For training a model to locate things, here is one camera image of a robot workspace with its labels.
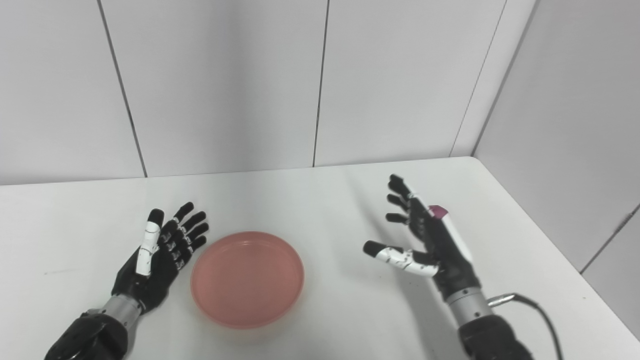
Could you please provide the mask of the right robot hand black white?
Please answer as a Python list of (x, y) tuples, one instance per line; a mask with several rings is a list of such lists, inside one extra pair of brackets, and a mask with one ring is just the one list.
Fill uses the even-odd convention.
[(480, 289), (482, 283), (474, 271), (473, 256), (450, 212), (440, 205), (425, 205), (404, 178), (396, 174), (390, 175), (387, 185), (390, 189), (387, 201), (402, 212), (387, 213), (386, 220), (409, 228), (424, 250), (368, 240), (362, 251), (402, 271), (432, 278), (443, 300), (465, 289)]

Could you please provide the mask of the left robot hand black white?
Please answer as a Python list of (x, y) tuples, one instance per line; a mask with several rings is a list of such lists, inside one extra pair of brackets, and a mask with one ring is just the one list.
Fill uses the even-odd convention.
[(141, 315), (162, 304), (179, 272), (207, 242), (207, 214), (194, 209), (186, 202), (168, 221), (163, 210), (151, 210), (141, 244), (116, 275), (112, 296), (132, 299)]

